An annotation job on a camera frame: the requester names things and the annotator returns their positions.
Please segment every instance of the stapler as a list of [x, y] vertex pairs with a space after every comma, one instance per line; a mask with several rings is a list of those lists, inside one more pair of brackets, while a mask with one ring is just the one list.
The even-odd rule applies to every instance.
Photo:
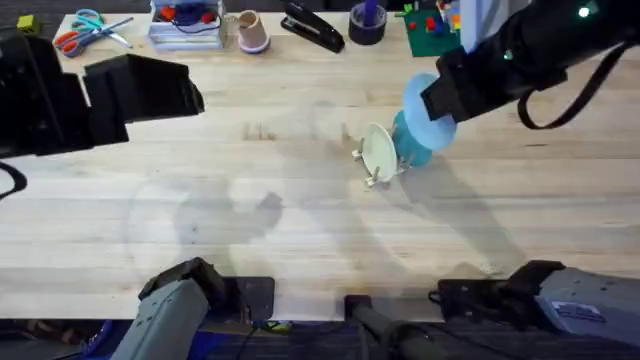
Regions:
[[293, 1], [285, 1], [284, 7], [287, 17], [280, 22], [284, 29], [313, 41], [336, 54], [342, 51], [344, 40], [333, 26], [322, 20], [311, 10]]

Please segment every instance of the blue marker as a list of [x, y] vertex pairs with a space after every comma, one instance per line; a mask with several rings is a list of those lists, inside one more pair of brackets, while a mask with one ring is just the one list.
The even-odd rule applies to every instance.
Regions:
[[364, 3], [364, 27], [371, 27], [376, 24], [376, 15], [378, 13], [378, 1], [366, 0]]

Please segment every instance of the blue scissors handle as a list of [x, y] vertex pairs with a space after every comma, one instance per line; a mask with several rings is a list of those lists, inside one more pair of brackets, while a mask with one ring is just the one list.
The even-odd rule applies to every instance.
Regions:
[[76, 11], [76, 18], [71, 23], [71, 29], [75, 31], [90, 31], [104, 26], [102, 16], [92, 9], [80, 9]]

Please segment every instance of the small white plate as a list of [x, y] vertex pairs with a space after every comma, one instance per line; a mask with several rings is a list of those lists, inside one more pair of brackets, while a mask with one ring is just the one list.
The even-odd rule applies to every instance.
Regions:
[[389, 182], [398, 173], [398, 158], [393, 140], [385, 128], [369, 124], [363, 137], [362, 160], [373, 176], [379, 167], [377, 181]]

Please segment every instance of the light wood tabletop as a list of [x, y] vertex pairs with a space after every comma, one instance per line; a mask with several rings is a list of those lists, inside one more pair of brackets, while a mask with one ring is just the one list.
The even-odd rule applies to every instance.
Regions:
[[[194, 256], [223, 275], [273, 276], [274, 318], [292, 320], [340, 320], [349, 293], [437, 320], [426, 295], [438, 279], [508, 277], [529, 259], [640, 277], [637, 51], [569, 126], [527, 130], [512, 104], [371, 190], [357, 139], [368, 123], [390, 127], [409, 78], [435, 71], [435, 58], [411, 57], [401, 19], [363, 47], [347, 14], [322, 14], [345, 36], [336, 55], [262, 14], [271, 48], [250, 56], [234, 37], [157, 54], [149, 16], [134, 16], [117, 30], [132, 52], [188, 65], [206, 111], [129, 125], [125, 144], [9, 160], [29, 187], [0, 203], [0, 317], [132, 318], [143, 284]], [[126, 52], [105, 39], [61, 62], [82, 73]], [[556, 117], [597, 63], [533, 96], [534, 118]]]

